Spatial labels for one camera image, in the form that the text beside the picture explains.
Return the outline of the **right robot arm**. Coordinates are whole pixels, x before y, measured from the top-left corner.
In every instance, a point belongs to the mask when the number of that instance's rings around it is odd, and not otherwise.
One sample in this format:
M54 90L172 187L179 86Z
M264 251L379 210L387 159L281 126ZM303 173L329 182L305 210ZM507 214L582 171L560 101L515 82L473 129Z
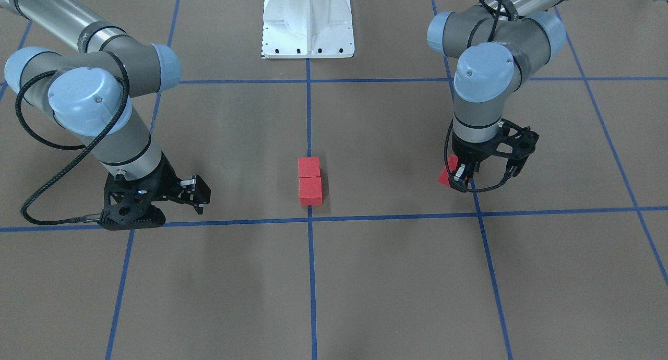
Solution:
M181 80L181 62L162 44L142 44L77 0L2 0L2 8L41 25L77 50L64 56L38 46L19 49L4 68L16 93L15 115L29 136L79 155L39 187L20 208L35 225L96 223L107 230L165 224L156 201L203 214L210 187L200 175L180 179L132 99L162 93ZM102 212L39 220L28 210L50 187L93 155L108 171Z

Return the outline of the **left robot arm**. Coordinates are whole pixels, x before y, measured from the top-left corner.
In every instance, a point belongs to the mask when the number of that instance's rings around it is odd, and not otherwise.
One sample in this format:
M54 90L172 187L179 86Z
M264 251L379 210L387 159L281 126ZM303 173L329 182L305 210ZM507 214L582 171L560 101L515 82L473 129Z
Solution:
M565 1L478 0L465 12L439 13L430 22L429 47L458 61L444 185L469 192L481 163L492 156L506 159L498 187L520 174L539 134L503 119L504 103L565 45L565 26L548 12Z

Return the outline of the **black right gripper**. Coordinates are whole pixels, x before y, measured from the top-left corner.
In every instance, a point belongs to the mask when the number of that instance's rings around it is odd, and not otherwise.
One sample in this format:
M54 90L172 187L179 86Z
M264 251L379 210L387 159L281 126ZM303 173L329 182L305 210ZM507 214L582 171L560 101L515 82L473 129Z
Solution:
M107 176L103 191L103 209L99 225L107 230L155 229L165 223L165 215L155 201L193 204L202 215L210 203L211 189L200 175L180 180L163 153L158 166L145 177L126 180Z

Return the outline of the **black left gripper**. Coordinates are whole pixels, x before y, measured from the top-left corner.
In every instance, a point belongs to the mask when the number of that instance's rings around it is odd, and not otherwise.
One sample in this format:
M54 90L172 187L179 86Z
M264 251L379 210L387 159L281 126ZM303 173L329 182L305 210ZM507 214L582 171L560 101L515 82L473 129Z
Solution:
M448 163L448 186L460 192L468 192L468 179L480 170L481 163L489 157L507 160L504 176L516 177L529 156L535 152L539 134L530 127L519 127L506 119L489 127L491 137L481 142L463 138L464 131L455 130L452 135L452 151L459 162Z

